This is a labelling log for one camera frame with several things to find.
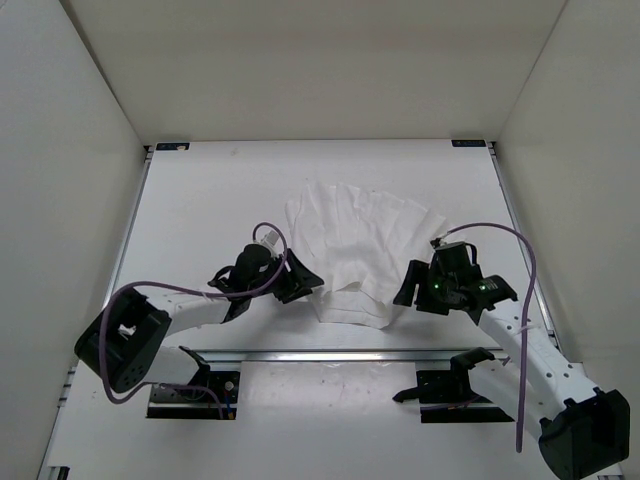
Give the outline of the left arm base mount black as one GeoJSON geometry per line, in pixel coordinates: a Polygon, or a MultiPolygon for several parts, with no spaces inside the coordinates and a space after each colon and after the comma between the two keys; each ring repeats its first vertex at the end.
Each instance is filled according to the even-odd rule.
{"type": "Polygon", "coordinates": [[[212,365],[187,347],[165,348],[150,373],[162,382],[151,386],[146,417],[171,420],[237,418],[241,372],[238,365],[212,365]]]}

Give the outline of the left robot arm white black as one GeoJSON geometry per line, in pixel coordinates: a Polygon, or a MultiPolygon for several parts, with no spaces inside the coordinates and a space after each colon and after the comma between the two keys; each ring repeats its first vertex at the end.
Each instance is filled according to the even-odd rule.
{"type": "Polygon", "coordinates": [[[145,295],[143,281],[122,287],[80,335],[74,353],[101,378],[109,395],[165,383],[174,384],[185,397],[197,398],[209,385],[204,361],[187,347],[164,346],[167,337],[229,323],[255,298],[272,295],[289,304],[323,284],[291,249],[276,254],[266,243],[252,243],[234,264],[214,275],[205,291],[158,283],[161,294],[145,295]]]}

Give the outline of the white pleated skirt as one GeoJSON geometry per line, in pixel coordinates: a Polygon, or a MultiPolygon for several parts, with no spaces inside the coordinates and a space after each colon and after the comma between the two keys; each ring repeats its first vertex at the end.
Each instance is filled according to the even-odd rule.
{"type": "Polygon", "coordinates": [[[315,182],[285,204],[291,248],[321,277],[311,303],[322,323],[384,329],[413,260],[428,261],[431,240],[451,228],[436,210],[347,184],[315,182]]]}

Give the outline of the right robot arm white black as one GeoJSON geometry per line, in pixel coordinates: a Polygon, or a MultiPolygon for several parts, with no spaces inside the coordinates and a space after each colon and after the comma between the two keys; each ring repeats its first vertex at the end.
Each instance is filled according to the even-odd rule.
{"type": "Polygon", "coordinates": [[[583,479],[628,458],[629,402],[617,390],[602,390],[529,323],[515,290],[501,276],[482,273],[474,245],[438,245],[430,261],[410,261],[394,302],[437,315],[464,312],[509,359],[476,347],[453,356],[445,377],[401,391],[394,401],[441,392],[461,401],[483,397],[536,440],[560,479],[583,479]]]}

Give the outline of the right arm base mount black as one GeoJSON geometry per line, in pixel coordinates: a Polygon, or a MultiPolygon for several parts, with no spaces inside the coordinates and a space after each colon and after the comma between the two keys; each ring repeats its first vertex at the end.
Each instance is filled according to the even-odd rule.
{"type": "Polygon", "coordinates": [[[469,372],[496,357],[478,347],[453,356],[447,370],[418,370],[416,385],[393,396],[399,404],[417,401],[422,424],[511,423],[513,419],[471,389],[469,372]]]}

